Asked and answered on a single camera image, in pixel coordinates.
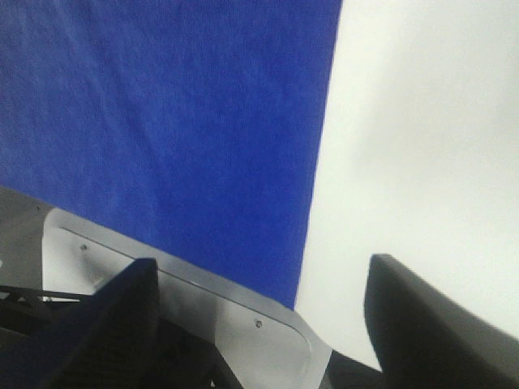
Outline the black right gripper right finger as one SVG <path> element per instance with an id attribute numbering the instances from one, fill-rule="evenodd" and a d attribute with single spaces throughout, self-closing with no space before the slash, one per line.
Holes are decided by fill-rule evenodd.
<path id="1" fill-rule="evenodd" d="M 516 388 L 518 341 L 389 254 L 371 256 L 367 332 L 388 388 Z"/>

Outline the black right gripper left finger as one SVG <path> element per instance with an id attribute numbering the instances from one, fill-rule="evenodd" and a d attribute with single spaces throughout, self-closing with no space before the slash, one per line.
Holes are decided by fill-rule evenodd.
<path id="1" fill-rule="evenodd" d="M 137 259 L 102 289 L 1 353 L 3 388 L 136 388 L 159 323 L 154 259 Z"/>

